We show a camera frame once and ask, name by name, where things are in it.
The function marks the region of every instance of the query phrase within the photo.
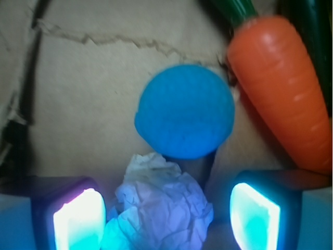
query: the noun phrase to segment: glowing light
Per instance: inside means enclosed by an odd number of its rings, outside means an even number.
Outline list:
[[[241,249],[276,249],[280,207],[246,183],[234,186],[230,219]]]
[[[100,249],[105,220],[101,194],[94,189],[84,190],[53,215],[56,249]]]

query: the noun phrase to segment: light panel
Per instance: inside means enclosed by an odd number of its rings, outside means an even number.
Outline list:
[[[246,183],[234,186],[230,219],[241,249],[276,249],[280,207]]]
[[[84,190],[53,215],[56,249],[100,249],[105,220],[101,194],[94,189]]]

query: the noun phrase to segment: green carrot top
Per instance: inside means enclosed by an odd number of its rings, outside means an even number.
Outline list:
[[[251,17],[256,17],[256,12],[251,0],[211,0],[233,28],[239,27]]]

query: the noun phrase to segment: crumpled tissue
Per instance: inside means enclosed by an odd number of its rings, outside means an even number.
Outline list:
[[[134,155],[101,249],[201,249],[213,206],[193,177],[157,153]]]

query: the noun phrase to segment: foam ball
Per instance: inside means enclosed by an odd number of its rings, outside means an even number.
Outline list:
[[[235,105],[228,85],[196,65],[175,66],[146,86],[135,128],[158,153],[196,159],[216,150],[231,134]]]

